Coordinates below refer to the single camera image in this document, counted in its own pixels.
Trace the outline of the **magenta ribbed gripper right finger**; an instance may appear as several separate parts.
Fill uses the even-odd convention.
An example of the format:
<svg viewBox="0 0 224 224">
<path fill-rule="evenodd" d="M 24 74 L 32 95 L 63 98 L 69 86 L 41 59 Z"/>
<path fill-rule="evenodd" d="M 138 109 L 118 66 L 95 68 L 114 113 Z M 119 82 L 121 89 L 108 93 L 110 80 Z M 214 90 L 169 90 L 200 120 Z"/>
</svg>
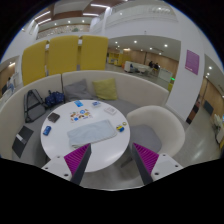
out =
<svg viewBox="0 0 224 224">
<path fill-rule="evenodd" d="M 141 179 L 144 185 L 152 182 L 151 173 L 159 158 L 159 155 L 152 150 L 137 143 L 132 144 L 132 157 L 136 162 Z"/>
</svg>

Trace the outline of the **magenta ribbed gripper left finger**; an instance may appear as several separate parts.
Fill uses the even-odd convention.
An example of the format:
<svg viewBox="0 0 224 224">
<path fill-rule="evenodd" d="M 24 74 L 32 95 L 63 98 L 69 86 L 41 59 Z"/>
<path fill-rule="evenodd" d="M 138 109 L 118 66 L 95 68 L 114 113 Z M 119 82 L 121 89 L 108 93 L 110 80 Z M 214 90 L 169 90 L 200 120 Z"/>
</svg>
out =
<svg viewBox="0 0 224 224">
<path fill-rule="evenodd" d="M 86 144 L 64 157 L 64 160 L 72 174 L 72 183 L 76 185 L 80 184 L 91 153 L 91 145 Z"/>
</svg>

